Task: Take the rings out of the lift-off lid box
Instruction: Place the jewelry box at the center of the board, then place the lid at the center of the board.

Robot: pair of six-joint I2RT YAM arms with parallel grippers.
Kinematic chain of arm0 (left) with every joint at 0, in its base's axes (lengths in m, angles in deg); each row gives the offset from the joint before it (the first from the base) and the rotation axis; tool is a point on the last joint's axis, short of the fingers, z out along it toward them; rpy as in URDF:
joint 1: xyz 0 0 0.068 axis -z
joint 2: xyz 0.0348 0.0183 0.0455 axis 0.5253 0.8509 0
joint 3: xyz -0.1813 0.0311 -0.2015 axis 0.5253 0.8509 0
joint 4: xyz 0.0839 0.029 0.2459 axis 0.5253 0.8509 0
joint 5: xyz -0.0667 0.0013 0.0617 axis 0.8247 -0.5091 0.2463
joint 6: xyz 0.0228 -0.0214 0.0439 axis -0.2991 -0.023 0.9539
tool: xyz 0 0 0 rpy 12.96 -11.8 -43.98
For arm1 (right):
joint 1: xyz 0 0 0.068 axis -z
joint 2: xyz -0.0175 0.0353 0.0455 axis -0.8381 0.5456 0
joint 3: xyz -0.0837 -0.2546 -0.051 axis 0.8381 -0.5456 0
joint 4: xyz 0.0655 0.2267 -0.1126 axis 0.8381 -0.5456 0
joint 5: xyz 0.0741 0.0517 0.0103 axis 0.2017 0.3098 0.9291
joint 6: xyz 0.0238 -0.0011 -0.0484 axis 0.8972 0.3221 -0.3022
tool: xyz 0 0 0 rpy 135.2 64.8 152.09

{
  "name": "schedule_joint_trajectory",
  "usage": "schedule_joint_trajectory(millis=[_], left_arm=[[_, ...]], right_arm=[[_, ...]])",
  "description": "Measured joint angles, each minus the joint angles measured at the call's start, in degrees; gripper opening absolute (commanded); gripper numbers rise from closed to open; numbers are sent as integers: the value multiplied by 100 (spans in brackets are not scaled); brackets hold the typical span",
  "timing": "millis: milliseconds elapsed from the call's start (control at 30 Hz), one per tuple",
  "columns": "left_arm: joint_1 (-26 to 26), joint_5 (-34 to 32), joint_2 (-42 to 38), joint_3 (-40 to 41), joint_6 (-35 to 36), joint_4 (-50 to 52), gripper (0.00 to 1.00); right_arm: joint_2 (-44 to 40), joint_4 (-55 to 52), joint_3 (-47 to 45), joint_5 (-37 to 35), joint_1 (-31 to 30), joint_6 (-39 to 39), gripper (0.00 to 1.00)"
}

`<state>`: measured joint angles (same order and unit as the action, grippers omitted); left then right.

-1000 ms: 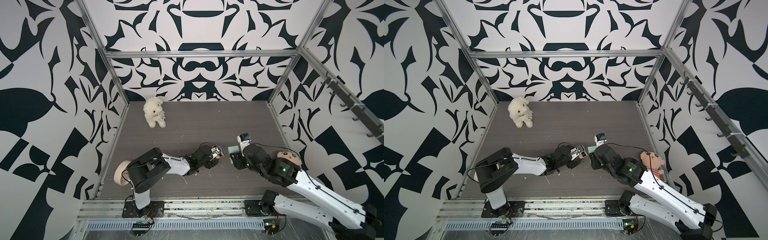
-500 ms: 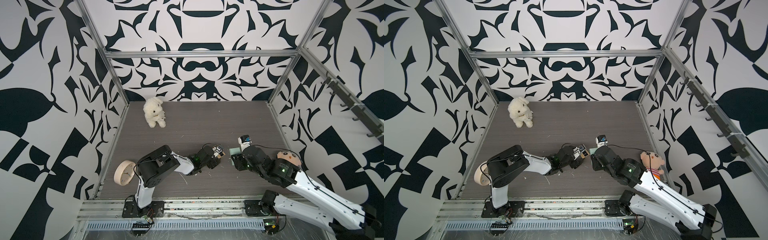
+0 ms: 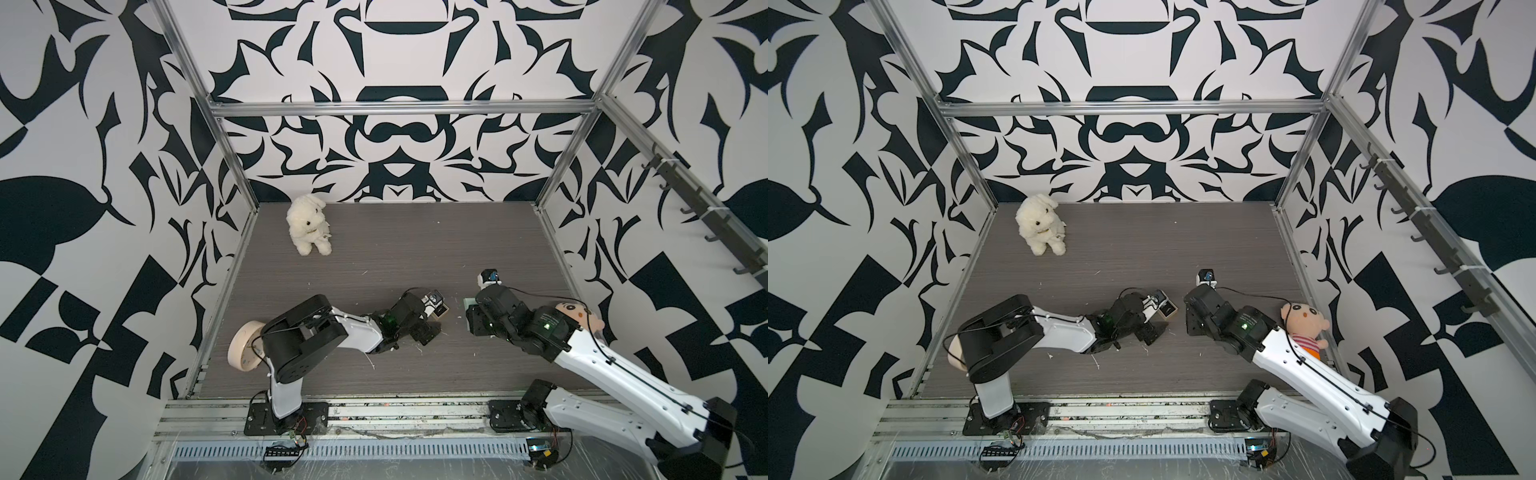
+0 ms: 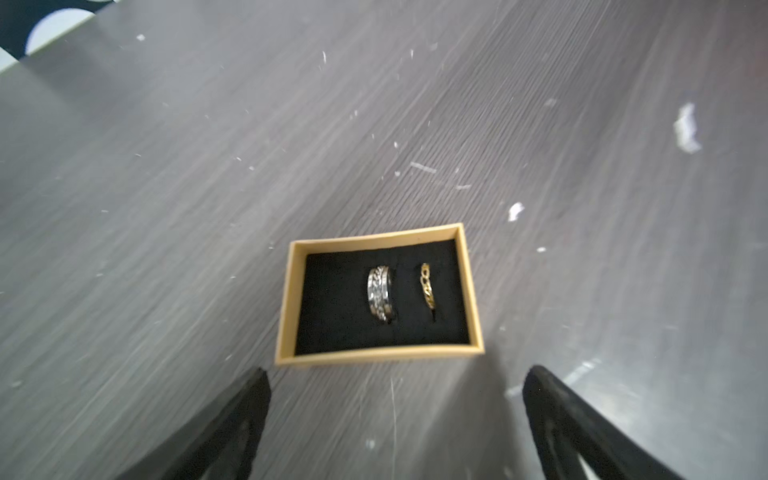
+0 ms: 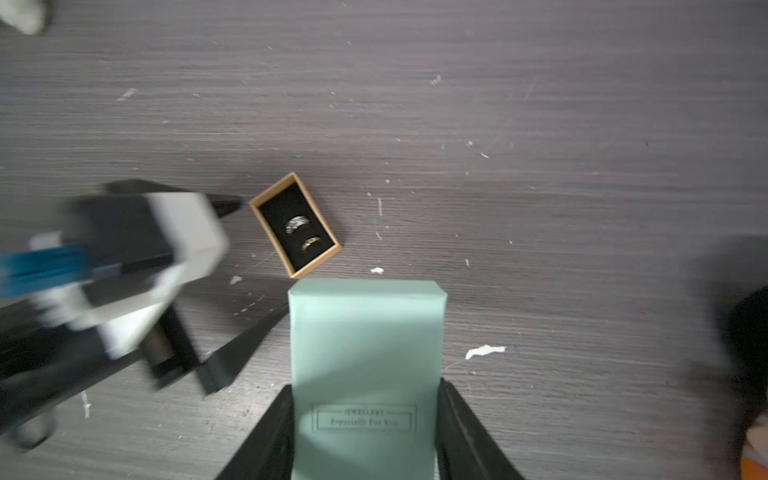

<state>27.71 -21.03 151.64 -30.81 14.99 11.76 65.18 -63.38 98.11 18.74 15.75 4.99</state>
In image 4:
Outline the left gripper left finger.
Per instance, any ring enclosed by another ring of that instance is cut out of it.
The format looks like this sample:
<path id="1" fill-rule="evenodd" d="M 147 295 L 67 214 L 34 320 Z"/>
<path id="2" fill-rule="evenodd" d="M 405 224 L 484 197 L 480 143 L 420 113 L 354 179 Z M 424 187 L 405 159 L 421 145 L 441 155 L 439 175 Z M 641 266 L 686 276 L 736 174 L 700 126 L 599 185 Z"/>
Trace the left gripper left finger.
<path id="1" fill-rule="evenodd" d="M 267 372 L 239 376 L 119 479 L 248 479 L 271 400 Z"/>

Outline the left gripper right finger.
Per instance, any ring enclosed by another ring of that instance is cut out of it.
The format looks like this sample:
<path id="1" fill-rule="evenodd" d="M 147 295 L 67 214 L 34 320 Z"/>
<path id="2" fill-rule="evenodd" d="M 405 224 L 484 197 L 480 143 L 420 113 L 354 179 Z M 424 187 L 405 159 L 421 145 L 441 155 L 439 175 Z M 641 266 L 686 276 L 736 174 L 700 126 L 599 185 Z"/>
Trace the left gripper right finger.
<path id="1" fill-rule="evenodd" d="M 584 465 L 600 479 L 680 477 L 545 367 L 528 371 L 522 396 L 547 479 L 585 479 Z"/>

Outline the tan ring box base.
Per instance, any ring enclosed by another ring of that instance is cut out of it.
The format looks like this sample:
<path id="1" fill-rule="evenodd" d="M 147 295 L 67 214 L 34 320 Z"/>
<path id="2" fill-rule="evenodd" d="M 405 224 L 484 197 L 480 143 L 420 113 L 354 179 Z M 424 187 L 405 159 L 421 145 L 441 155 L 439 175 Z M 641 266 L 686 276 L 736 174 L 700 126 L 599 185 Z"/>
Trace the tan ring box base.
<path id="1" fill-rule="evenodd" d="M 462 224 L 291 243 L 276 364 L 484 352 Z"/>

